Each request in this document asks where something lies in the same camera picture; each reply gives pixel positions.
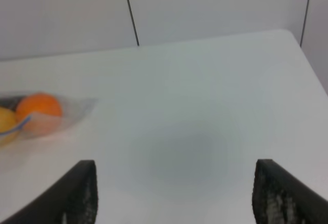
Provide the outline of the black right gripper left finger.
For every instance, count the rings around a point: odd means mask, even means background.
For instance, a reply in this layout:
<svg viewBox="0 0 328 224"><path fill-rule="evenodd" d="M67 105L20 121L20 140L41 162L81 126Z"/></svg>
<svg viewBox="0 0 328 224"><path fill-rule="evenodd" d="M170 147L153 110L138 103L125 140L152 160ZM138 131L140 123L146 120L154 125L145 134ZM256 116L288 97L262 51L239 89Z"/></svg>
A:
<svg viewBox="0 0 328 224"><path fill-rule="evenodd" d="M95 223L97 212L96 164L94 160L81 160L2 223Z"/></svg>

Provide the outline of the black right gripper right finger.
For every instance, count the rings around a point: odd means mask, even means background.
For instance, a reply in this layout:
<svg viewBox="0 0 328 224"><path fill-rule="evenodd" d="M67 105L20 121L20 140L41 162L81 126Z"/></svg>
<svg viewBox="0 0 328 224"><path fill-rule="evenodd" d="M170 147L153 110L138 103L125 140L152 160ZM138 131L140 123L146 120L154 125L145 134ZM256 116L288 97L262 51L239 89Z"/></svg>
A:
<svg viewBox="0 0 328 224"><path fill-rule="evenodd" d="M271 159L259 159L252 209L256 223L327 223L327 200Z"/></svg>

